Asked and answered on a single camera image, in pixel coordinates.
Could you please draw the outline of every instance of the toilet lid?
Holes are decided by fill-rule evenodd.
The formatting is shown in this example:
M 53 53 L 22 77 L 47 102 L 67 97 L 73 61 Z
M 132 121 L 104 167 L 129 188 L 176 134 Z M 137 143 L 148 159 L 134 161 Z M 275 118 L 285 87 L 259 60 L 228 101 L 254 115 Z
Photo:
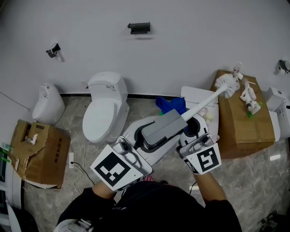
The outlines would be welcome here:
M 88 106 L 82 130 L 90 141 L 101 139 L 110 129 L 115 117 L 115 105 L 110 99 L 97 99 Z

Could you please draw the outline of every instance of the cardboard box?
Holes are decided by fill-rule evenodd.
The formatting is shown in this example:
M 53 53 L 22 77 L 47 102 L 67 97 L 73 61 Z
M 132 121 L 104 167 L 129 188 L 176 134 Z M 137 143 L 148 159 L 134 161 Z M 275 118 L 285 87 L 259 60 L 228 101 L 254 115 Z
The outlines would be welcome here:
M 228 71 L 218 70 L 215 80 Z M 240 99 L 244 91 L 244 86 L 240 82 L 240 90 L 231 98 L 218 97 L 219 104 L 219 126 L 218 134 L 220 136 L 218 147 L 222 159 L 232 159 L 247 156 L 258 152 L 275 142 L 274 130 L 270 114 L 261 92 L 261 89 L 254 77 L 244 76 L 256 94 L 256 101 L 262 102 L 261 109 L 249 118 L 246 103 Z M 211 91 L 216 91 L 212 84 Z
M 24 140 L 25 135 L 36 144 Z M 53 126 L 19 120 L 14 130 L 9 157 L 21 179 L 41 188 L 50 188 L 63 183 L 70 138 Z

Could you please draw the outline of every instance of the black shirt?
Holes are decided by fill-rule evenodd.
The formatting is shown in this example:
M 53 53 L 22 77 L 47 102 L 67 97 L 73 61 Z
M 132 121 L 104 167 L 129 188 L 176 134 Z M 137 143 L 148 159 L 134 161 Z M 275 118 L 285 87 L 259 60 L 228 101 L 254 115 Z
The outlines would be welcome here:
M 162 226 L 174 230 L 186 227 L 191 231 L 242 231 L 227 200 L 208 202 L 204 208 L 182 189 L 153 181 L 129 187 L 118 204 L 86 188 L 61 214 L 58 224 L 66 219 L 89 220 L 95 230 L 108 226 L 110 229 Z

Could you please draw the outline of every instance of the white toilet brush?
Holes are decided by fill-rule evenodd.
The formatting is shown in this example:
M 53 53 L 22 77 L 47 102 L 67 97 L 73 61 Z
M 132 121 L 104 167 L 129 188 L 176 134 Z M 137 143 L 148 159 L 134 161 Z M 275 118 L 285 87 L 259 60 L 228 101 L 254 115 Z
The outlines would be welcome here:
M 213 99 L 215 99 L 218 95 L 223 94 L 225 98 L 231 97 L 237 90 L 240 89 L 240 84 L 237 82 L 236 78 L 233 77 L 232 74 L 224 74 L 216 79 L 216 83 L 214 85 L 217 90 L 207 99 L 197 104 L 195 107 L 186 111 L 181 115 L 181 117 L 188 121 L 195 114 L 197 114 L 200 110 L 202 110 L 208 103 L 210 103 Z

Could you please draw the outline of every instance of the person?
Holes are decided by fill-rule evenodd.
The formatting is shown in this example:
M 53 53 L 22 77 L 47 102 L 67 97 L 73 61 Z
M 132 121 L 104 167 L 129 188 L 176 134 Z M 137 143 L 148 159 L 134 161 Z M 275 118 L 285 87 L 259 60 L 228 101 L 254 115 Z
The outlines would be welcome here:
M 241 226 L 225 192 L 210 173 L 195 175 L 205 208 L 194 197 L 166 181 L 149 177 L 126 189 L 116 204 L 116 192 L 102 181 L 83 193 L 60 215 L 55 232 L 111 229 L 143 230 L 157 227 L 191 231 L 241 232 Z

